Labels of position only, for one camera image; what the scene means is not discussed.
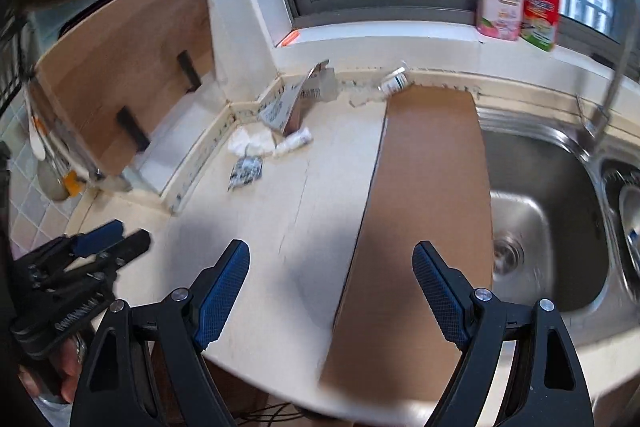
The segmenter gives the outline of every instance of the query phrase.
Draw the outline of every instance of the red spray bottle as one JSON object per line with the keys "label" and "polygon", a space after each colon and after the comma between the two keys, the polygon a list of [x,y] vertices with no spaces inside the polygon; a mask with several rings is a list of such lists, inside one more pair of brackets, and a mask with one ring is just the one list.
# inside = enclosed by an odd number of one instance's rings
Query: red spray bottle
{"label": "red spray bottle", "polygon": [[560,20],[560,0],[524,0],[524,16],[520,35],[544,51],[556,45]]}

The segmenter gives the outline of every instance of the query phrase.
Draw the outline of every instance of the window sill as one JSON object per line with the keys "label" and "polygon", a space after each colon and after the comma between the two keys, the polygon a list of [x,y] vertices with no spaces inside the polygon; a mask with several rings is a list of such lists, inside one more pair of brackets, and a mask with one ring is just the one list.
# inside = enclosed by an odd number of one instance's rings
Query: window sill
{"label": "window sill", "polygon": [[[546,87],[600,103],[613,71],[561,46],[548,53],[519,39],[485,37],[473,26],[389,21],[315,26],[299,30],[289,46],[273,50],[280,73],[304,74],[329,58],[338,72],[386,70],[404,60],[411,69],[481,74]],[[640,86],[628,77],[614,110],[640,124]]]}

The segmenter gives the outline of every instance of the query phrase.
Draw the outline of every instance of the cardboard sheet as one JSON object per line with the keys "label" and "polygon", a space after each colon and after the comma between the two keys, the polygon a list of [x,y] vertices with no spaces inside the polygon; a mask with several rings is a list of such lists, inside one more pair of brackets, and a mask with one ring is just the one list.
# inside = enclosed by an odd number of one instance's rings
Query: cardboard sheet
{"label": "cardboard sheet", "polygon": [[489,180],[468,92],[413,86],[390,99],[321,383],[375,403],[440,398],[460,352],[412,271],[424,240],[473,286],[491,286]]}

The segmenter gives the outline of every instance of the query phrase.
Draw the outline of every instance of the kitchen counter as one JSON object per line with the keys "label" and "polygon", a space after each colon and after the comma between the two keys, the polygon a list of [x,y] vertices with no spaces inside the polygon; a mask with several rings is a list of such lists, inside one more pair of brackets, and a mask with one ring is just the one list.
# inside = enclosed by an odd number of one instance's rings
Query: kitchen counter
{"label": "kitchen counter", "polygon": [[[127,232],[151,232],[151,250],[127,266],[116,295],[131,305],[158,301],[212,266],[229,241],[250,247],[251,265],[220,339],[205,355],[277,397],[368,425],[424,425],[434,403],[377,407],[318,383],[335,309],[367,201],[385,106],[352,108],[343,99],[316,105],[305,118],[314,143],[267,158],[262,179],[227,192],[236,158],[211,158],[177,217],[120,198],[95,200],[82,230],[110,219]],[[640,371],[640,330],[578,350],[592,397]],[[509,374],[506,354],[480,425],[492,425]]]}

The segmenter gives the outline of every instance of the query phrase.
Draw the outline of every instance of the hand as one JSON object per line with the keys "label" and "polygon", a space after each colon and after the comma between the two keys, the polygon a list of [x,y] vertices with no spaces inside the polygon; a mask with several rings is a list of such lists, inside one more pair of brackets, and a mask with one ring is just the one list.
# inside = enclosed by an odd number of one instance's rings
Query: hand
{"label": "hand", "polygon": [[[51,355],[51,361],[64,374],[60,394],[68,403],[72,403],[78,388],[78,378],[80,378],[82,371],[82,365],[78,360],[76,341],[73,339],[64,341],[57,352]],[[27,393],[33,397],[40,396],[38,384],[29,371],[22,366],[19,366],[19,370],[18,376]]]}

